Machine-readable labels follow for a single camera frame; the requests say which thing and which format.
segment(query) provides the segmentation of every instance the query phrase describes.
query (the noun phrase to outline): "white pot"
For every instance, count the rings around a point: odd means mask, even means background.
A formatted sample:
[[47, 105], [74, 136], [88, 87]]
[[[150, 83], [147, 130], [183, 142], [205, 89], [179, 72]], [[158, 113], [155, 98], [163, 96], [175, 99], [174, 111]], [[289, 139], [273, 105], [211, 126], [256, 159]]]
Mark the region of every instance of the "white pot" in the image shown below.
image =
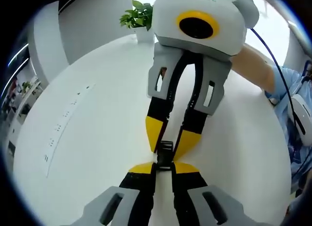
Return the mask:
[[152, 29], [146, 30], [146, 27], [138, 27], [133, 29], [135, 31], [138, 43], [154, 43], [155, 34]]

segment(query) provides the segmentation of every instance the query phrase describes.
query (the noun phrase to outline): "white table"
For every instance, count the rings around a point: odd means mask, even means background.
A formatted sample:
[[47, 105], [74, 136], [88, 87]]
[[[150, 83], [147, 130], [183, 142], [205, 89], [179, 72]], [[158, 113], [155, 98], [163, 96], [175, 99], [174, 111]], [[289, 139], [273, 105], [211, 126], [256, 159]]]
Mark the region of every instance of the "white table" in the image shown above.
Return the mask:
[[[17, 142], [14, 178], [45, 225], [72, 223], [87, 203], [118, 186], [128, 169], [155, 158], [145, 130], [152, 63], [153, 46], [137, 45], [134, 36], [117, 39], [69, 66], [31, 109]], [[191, 96], [194, 79], [189, 66], [180, 80], [164, 140], [177, 137], [188, 103], [183, 97]], [[69, 121], [46, 178], [40, 163], [43, 144], [76, 90], [90, 82], [96, 85]], [[202, 134], [199, 145], [182, 161], [199, 168], [208, 184], [238, 199], [251, 218], [280, 223], [289, 202], [290, 159], [262, 91], [231, 72], [225, 96]], [[177, 225], [170, 173], [158, 176], [154, 199], [150, 225]]]

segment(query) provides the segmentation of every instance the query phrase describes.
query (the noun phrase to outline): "green leaves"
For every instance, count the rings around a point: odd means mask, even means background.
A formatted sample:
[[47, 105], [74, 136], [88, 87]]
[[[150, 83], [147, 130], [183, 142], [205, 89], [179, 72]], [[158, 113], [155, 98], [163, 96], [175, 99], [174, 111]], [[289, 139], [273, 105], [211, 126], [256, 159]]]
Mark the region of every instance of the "green leaves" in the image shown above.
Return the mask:
[[128, 28], [137, 28], [146, 26], [147, 30], [152, 27], [153, 7], [149, 3], [142, 4], [139, 1], [132, 0], [132, 5], [135, 9], [126, 10], [125, 14], [119, 19], [121, 26]]
[[136, 1], [136, 0], [132, 0], [132, 5], [134, 8], [141, 8], [143, 7], [143, 4], [139, 1]]
[[138, 19], [136, 20], [136, 22], [137, 22], [137, 24], [143, 26], [143, 19], [142, 19], [142, 18], [138, 18]]

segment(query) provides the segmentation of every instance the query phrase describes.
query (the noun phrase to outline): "white robot head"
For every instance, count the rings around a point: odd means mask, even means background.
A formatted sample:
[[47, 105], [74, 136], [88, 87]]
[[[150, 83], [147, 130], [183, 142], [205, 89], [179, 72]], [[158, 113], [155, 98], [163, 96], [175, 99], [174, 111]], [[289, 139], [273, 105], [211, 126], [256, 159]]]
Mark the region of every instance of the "white robot head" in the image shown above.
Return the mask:
[[152, 27], [162, 45], [234, 56], [258, 18], [252, 0], [156, 0]]

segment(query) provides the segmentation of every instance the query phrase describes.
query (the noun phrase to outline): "grey plastic bracket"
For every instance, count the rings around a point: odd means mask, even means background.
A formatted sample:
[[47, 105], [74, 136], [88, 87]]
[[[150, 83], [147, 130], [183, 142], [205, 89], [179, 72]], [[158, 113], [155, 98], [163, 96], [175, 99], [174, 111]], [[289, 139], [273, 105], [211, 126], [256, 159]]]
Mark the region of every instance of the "grey plastic bracket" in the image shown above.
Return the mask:
[[[222, 62], [209, 56], [203, 58], [203, 81], [194, 109], [208, 115], [213, 115], [224, 96], [224, 82], [232, 67], [230, 61]], [[208, 106], [204, 106], [210, 82], [214, 90]]]
[[103, 226], [108, 218], [111, 226], [127, 226], [138, 194], [136, 189], [109, 187], [84, 207], [82, 217], [71, 226]]
[[[183, 50], [174, 47], [162, 46], [158, 43], [155, 44], [154, 49], [154, 64], [149, 70], [148, 75], [148, 95], [150, 97], [157, 97], [166, 99], [169, 89], [170, 80], [175, 70], [176, 64], [181, 59]], [[158, 82], [160, 69], [166, 67], [166, 74], [161, 84], [161, 89], [158, 92], [156, 85]]]
[[269, 226], [246, 216], [243, 205], [216, 186], [194, 188], [188, 190], [188, 193], [200, 226]]

